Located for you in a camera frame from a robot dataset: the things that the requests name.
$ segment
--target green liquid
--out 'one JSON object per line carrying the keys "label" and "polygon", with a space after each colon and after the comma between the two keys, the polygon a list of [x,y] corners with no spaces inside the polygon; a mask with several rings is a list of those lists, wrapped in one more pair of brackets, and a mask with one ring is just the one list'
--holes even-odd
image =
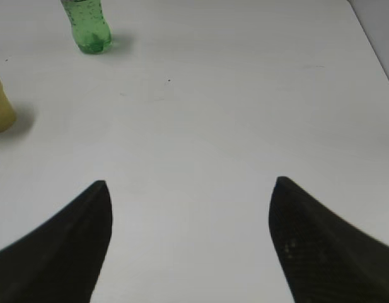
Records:
{"label": "green liquid", "polygon": [[100,0],[61,0],[71,22],[78,47],[87,54],[100,54],[112,44]]}

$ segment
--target yellow liquid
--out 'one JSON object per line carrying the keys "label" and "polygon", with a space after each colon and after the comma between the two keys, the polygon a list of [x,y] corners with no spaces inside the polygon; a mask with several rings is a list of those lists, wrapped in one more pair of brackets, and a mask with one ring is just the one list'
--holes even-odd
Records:
{"label": "yellow liquid", "polygon": [[0,80],[0,133],[12,126],[16,120],[16,114],[5,96]]}

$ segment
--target bottle base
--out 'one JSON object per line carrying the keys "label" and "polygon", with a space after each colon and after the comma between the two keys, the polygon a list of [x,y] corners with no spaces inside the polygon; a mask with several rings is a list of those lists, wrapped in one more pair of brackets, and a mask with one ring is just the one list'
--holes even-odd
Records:
{"label": "bottle base", "polygon": [[85,54],[103,54],[112,46],[112,41],[95,41],[89,45],[79,45],[78,47],[81,52]]}

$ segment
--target gray wall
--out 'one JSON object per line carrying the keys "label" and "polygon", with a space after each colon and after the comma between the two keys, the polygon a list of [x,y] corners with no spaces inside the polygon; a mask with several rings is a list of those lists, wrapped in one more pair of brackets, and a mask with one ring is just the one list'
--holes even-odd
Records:
{"label": "gray wall", "polygon": [[389,77],[389,0],[350,0]]}

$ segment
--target table surface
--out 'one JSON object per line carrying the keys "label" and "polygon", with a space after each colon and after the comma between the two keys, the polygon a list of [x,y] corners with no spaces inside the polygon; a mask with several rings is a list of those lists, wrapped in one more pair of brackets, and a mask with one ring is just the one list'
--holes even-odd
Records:
{"label": "table surface", "polygon": [[292,302],[270,239],[287,175],[389,244],[389,82],[345,0],[0,0],[0,248],[105,179],[100,302]]}

